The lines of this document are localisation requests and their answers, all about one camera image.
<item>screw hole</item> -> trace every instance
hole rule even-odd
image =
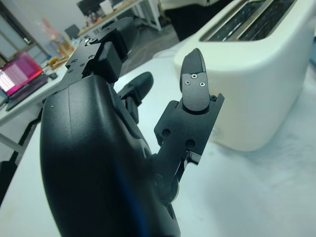
[[[186,146],[187,146],[187,148],[193,148],[196,146],[196,143],[190,139],[186,142]]]
[[[162,135],[164,136],[164,137],[168,137],[169,135],[170,135],[170,130],[169,129],[164,129],[163,131],[162,131]]]

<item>monitor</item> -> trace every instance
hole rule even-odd
[[[41,73],[40,66],[24,52],[0,69],[0,88],[10,96]]]
[[[89,16],[93,12],[97,12],[100,8],[100,3],[104,0],[82,0],[77,3],[81,12],[85,16]]]

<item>desk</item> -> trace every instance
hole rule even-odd
[[[36,105],[37,103],[41,102],[43,99],[47,98],[49,95],[54,93],[55,87],[58,85],[58,83],[61,81],[61,79],[64,77],[65,73],[67,71],[67,68],[65,65],[61,65],[58,69],[55,70],[58,77],[54,80],[49,79],[48,83],[43,85],[41,88],[39,88],[37,91],[32,93],[30,96],[25,98],[21,103],[19,103],[17,106],[15,106],[10,111],[6,111],[6,106],[4,106],[0,110],[0,126],[11,120],[12,118],[18,116],[22,112],[26,111],[28,108]],[[3,134],[0,134],[0,142],[6,144],[13,150],[22,153],[25,148],[20,146],[19,144],[13,142]]]
[[[167,52],[115,85],[121,89],[150,71],[154,85],[139,107],[139,127],[153,153],[154,127],[181,93]],[[236,152],[208,143],[198,166],[188,165],[173,206],[182,237],[316,236],[316,73],[308,68],[302,94],[268,145]],[[58,237],[40,173],[40,125],[24,153],[0,208],[4,237]]]
[[[135,5],[140,4],[141,2],[143,2],[145,0],[127,0],[126,2],[124,2],[121,6],[119,6],[117,9],[115,9],[112,13],[110,13],[109,15],[103,17],[103,18],[99,18],[95,23],[93,23],[92,25],[88,26],[85,29],[81,29],[78,33],[78,36],[82,36],[83,34],[95,29],[96,27],[98,27],[100,24],[102,23],[107,23],[113,19],[115,19],[119,14],[122,14],[123,12],[133,8]],[[153,25],[151,23],[151,20],[149,18],[148,13],[146,12],[145,17],[147,19],[147,24],[150,25],[151,27],[156,28],[158,31],[161,31],[161,25],[158,19],[158,16],[156,16],[155,14],[155,10],[154,10],[154,6],[151,0],[147,0],[149,7],[151,9],[151,12],[154,16],[154,20],[155,20],[155,25]]]

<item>floor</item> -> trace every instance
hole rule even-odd
[[[123,64],[120,75],[125,75],[152,59],[156,53],[168,49],[178,42],[172,25],[165,26],[160,32],[146,26],[142,27],[128,59]]]

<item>toaster slot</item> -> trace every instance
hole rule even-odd
[[[243,41],[264,39],[281,22],[294,2],[295,0],[274,0],[238,39]]]
[[[201,41],[252,41],[270,35],[297,0],[241,0]]]
[[[236,32],[247,21],[250,16],[258,10],[264,3],[261,1],[249,1],[247,2],[234,16],[232,16],[224,25],[222,25],[214,34],[208,39],[208,41],[226,41],[231,35]]]

